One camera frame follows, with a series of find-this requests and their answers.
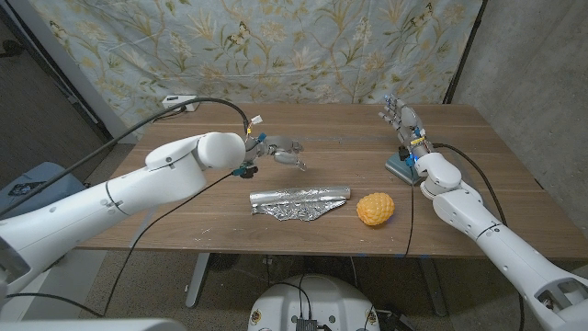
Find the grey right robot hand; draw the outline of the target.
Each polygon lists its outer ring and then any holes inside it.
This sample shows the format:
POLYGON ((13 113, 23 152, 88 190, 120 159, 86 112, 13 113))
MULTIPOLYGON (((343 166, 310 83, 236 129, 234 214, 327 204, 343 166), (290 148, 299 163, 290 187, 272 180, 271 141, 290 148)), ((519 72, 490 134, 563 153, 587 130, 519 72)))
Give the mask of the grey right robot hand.
POLYGON ((384 111, 379 116, 396 131, 401 146, 414 161, 434 151, 427 140, 422 120, 414 109, 394 95, 384 97, 384 111))

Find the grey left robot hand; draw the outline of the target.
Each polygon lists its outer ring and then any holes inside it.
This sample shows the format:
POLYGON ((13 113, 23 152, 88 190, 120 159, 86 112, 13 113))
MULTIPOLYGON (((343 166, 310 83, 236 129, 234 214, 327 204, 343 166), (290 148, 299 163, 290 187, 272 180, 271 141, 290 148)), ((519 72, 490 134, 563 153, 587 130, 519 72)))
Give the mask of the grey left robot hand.
POLYGON ((299 153, 304 151, 302 144, 288 136, 260 133, 258 137, 245 143, 246 162, 253 162, 256 158, 271 155, 277 163, 295 166, 306 171, 306 164, 300 160, 299 153))

